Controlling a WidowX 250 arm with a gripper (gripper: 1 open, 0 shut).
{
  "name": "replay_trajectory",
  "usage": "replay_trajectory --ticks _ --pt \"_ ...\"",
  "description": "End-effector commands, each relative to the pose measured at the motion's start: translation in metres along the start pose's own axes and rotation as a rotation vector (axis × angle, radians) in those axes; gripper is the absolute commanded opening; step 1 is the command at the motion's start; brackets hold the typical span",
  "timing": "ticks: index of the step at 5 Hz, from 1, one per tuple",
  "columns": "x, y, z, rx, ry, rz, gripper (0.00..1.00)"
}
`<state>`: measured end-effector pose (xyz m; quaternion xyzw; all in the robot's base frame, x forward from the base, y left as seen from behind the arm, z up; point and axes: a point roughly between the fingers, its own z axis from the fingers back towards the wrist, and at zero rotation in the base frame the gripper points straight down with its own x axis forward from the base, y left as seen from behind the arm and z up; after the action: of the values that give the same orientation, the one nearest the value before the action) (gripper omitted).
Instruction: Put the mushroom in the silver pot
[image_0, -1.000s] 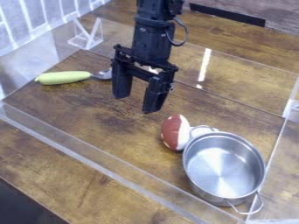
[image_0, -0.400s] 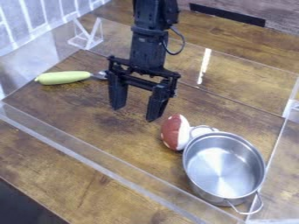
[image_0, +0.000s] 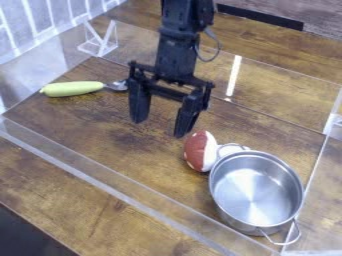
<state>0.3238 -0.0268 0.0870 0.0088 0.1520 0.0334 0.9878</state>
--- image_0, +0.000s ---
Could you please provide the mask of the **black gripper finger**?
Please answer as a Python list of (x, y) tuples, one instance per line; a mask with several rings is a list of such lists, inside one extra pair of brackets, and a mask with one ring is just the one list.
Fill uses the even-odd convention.
[(150, 113), (151, 93), (136, 80), (128, 81), (130, 117), (135, 123), (143, 122)]
[(182, 107), (178, 110), (174, 136), (182, 138), (192, 129), (199, 113), (203, 109), (203, 94), (194, 91), (183, 99)]

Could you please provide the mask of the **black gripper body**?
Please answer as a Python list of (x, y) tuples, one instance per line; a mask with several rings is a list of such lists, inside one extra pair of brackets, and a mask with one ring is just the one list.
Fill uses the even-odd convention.
[(130, 71), (127, 86), (130, 80), (136, 80), (148, 89), (152, 96), (160, 96), (166, 99), (183, 103), (183, 99), (194, 91), (203, 94), (203, 109), (208, 108), (211, 91), (215, 88), (212, 82), (196, 78), (194, 75), (186, 75), (176, 78), (166, 77), (155, 72), (155, 67), (131, 61), (128, 63)]

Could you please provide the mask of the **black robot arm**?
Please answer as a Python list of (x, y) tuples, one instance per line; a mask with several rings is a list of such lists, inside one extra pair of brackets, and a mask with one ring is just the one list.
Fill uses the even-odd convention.
[(160, 0), (162, 27), (155, 65), (128, 63), (130, 116), (143, 122), (150, 113), (151, 96), (182, 103), (174, 136), (183, 137), (192, 129), (199, 114), (208, 108), (214, 83), (194, 76), (199, 58), (199, 33), (214, 24), (212, 0)]

